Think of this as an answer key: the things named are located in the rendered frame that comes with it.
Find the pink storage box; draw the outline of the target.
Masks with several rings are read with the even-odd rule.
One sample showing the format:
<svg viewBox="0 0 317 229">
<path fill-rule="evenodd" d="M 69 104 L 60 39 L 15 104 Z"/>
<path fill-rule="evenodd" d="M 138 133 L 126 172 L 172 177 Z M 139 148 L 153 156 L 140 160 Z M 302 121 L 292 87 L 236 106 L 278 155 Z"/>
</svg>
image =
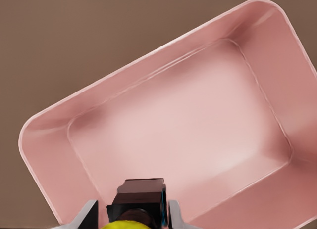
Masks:
<svg viewBox="0 0 317 229">
<path fill-rule="evenodd" d="M 317 72 L 284 10 L 249 0 L 32 116 L 19 151 L 58 222 L 163 178 L 186 222 L 317 219 Z"/>
</svg>

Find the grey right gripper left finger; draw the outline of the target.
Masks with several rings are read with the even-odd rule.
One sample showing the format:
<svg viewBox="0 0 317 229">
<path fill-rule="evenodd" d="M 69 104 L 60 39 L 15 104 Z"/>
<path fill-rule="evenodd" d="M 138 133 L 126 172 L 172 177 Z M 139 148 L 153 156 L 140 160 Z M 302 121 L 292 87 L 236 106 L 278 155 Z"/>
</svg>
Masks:
<svg viewBox="0 0 317 229">
<path fill-rule="evenodd" d="M 99 203 L 89 200 L 72 222 L 60 226 L 60 229 L 99 229 Z"/>
</svg>

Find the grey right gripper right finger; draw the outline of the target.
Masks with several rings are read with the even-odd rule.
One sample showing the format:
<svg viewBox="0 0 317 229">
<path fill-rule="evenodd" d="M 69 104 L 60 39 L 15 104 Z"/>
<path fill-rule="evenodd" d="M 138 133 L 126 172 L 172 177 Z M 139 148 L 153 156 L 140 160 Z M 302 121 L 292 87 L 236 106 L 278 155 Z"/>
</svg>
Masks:
<svg viewBox="0 0 317 229">
<path fill-rule="evenodd" d="M 192 229 L 192 226 L 185 223 L 180 210 L 180 205 L 177 200 L 168 202 L 168 219 L 170 229 Z"/>
</svg>

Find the yellow button with dark base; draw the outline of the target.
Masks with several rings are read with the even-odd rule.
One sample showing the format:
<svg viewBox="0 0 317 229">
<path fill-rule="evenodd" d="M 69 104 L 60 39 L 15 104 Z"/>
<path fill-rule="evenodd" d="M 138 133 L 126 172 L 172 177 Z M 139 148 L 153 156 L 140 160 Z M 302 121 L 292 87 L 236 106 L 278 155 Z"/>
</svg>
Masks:
<svg viewBox="0 0 317 229">
<path fill-rule="evenodd" d="M 117 194 L 106 206 L 110 223 L 131 220 L 150 229 L 168 224 L 166 185 L 163 178 L 127 179 L 117 188 Z"/>
</svg>

